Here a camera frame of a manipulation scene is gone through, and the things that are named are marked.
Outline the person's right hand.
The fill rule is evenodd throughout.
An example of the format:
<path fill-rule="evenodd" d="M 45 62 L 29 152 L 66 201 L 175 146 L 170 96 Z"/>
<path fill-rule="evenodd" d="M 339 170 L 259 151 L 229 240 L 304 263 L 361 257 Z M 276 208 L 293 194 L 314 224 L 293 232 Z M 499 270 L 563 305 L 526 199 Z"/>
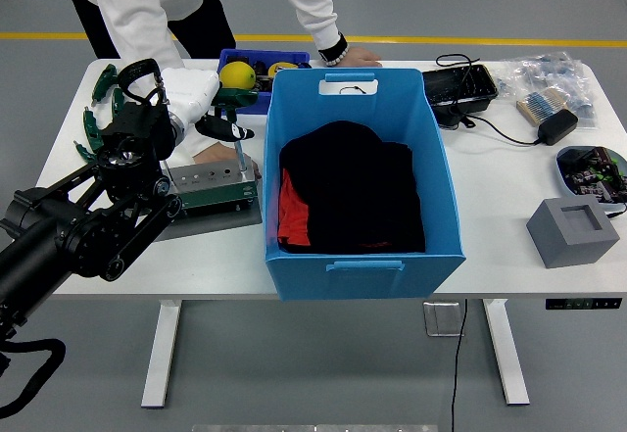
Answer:
<path fill-rule="evenodd" d="M 227 147 L 219 142 L 193 156 L 195 164 L 216 163 L 221 161 L 238 161 L 234 148 Z"/>

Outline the person's left hand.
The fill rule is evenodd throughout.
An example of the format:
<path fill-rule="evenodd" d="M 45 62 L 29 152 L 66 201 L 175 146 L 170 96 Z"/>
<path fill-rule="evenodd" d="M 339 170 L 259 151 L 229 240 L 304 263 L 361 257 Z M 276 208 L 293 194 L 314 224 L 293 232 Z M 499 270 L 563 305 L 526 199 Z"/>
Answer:
<path fill-rule="evenodd" d="M 381 58 L 361 46 L 351 46 L 337 68 L 381 68 Z"/>

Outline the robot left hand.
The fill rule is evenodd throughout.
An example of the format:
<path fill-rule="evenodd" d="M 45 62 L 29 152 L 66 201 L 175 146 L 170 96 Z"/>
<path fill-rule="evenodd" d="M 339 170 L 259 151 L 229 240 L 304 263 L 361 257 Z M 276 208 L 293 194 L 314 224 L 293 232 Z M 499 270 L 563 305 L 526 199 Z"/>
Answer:
<path fill-rule="evenodd" d="M 237 124 L 236 111 L 257 102 L 258 94 L 221 85 L 216 72 L 165 69 L 162 73 L 175 144 L 194 128 L 218 141 L 251 139 L 255 132 Z"/>

